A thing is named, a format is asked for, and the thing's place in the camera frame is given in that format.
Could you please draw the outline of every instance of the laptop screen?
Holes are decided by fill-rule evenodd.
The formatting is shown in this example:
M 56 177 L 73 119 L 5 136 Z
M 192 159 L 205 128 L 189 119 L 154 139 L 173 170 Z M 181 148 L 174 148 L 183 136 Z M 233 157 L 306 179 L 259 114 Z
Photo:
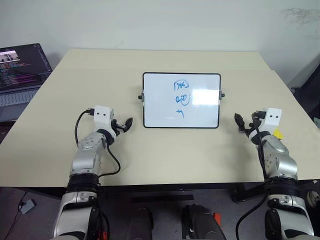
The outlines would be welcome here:
M 41 86 L 51 72 L 39 43 L 0 48 L 0 91 Z

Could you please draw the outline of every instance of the wall stain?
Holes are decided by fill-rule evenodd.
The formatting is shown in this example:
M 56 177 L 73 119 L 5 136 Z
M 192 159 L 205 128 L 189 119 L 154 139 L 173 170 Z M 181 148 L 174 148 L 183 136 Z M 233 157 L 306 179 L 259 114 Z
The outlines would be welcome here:
M 281 11 L 285 19 L 290 24 L 297 25 L 297 29 L 307 24 L 319 23 L 320 10 L 319 9 L 304 9 L 304 8 L 287 8 Z
M 124 44 L 124 41 L 121 40 L 121 42 L 119 42 L 117 45 L 115 45 L 113 48 L 117 49 L 119 46 L 121 46 L 122 44 Z

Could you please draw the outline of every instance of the table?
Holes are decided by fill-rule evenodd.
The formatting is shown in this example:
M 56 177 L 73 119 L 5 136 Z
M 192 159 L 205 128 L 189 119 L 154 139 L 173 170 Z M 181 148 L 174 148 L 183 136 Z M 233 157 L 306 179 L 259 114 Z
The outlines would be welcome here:
M 219 127 L 144 128 L 138 100 L 144 72 L 220 73 Z M 66 186 L 76 120 L 95 105 L 113 108 L 120 123 L 133 117 L 132 128 L 110 146 L 121 172 L 104 177 L 104 186 L 263 181 L 256 148 L 238 132 L 234 113 L 248 124 L 252 112 L 269 107 L 282 109 L 279 128 L 299 179 L 320 177 L 320 130 L 259 53 L 71 49 L 0 145 L 0 186 Z M 86 115 L 79 138 L 92 130 Z M 106 153 L 101 171 L 116 167 Z

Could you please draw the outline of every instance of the whiteboard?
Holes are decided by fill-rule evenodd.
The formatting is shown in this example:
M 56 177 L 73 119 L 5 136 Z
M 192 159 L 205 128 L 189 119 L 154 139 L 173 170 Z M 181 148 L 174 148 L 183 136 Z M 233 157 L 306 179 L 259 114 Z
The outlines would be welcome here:
M 218 73 L 145 72 L 146 128 L 217 128 L 221 99 Z

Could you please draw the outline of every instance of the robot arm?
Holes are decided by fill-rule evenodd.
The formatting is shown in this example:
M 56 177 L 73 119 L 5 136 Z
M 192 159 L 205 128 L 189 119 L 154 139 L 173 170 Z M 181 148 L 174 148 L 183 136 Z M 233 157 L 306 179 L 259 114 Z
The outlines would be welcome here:
M 234 119 L 239 131 L 257 145 L 270 207 L 265 214 L 267 239 L 303 239 L 306 235 L 313 236 L 314 231 L 305 201 L 299 196 L 297 163 L 289 156 L 289 150 L 282 142 L 273 136 L 281 114 L 282 111 L 276 108 L 257 111 L 252 114 L 250 129 L 245 128 L 239 114 L 235 113 Z
M 96 240 L 102 238 L 102 234 L 110 234 L 108 220 L 98 201 L 101 156 L 120 134 L 118 129 L 128 131 L 133 119 L 119 125 L 113 119 L 113 109 L 104 106 L 96 106 L 87 112 L 93 115 L 94 132 L 77 145 L 69 183 L 54 225 L 53 237 L 58 240 Z

